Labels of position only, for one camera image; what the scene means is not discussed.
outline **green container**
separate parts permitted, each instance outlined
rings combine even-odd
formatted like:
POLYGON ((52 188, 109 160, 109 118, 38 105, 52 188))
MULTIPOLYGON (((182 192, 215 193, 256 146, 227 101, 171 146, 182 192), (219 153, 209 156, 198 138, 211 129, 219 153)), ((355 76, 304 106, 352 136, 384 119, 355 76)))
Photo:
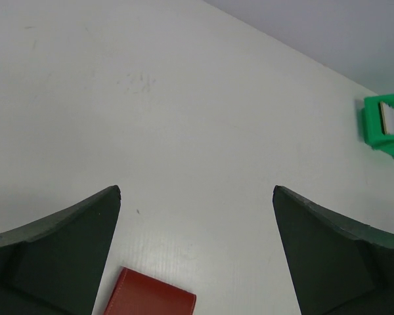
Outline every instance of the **green container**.
POLYGON ((394 94, 365 98, 362 110, 364 140, 374 150, 381 150, 394 158, 394 135, 383 133, 380 102, 394 108, 394 94))

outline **white table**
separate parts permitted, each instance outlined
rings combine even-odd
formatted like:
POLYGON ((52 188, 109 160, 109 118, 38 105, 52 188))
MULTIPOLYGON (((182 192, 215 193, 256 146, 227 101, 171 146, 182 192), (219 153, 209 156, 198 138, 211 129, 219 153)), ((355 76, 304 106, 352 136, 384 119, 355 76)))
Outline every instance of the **white table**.
POLYGON ((394 232, 372 94, 201 1, 0 0, 0 232, 119 184, 94 314, 121 265, 195 315, 299 314, 273 188, 394 232))

